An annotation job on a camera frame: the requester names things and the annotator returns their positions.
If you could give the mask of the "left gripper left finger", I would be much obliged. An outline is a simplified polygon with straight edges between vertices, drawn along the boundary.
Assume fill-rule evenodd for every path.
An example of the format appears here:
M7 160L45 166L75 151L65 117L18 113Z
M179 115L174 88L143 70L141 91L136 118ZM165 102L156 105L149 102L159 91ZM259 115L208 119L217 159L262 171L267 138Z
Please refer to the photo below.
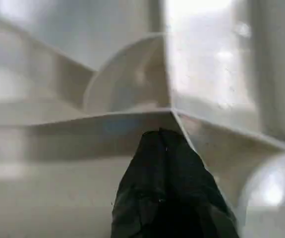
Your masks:
M166 200L166 146L160 131L147 131L126 169L112 211L113 238L155 238L157 216Z

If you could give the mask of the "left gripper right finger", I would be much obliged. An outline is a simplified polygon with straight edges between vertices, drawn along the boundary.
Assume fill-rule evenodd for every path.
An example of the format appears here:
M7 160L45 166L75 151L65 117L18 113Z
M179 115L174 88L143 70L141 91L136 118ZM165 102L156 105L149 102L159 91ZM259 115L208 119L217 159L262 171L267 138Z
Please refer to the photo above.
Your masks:
M167 216L179 238L236 238L236 218L184 136L160 129L165 145Z

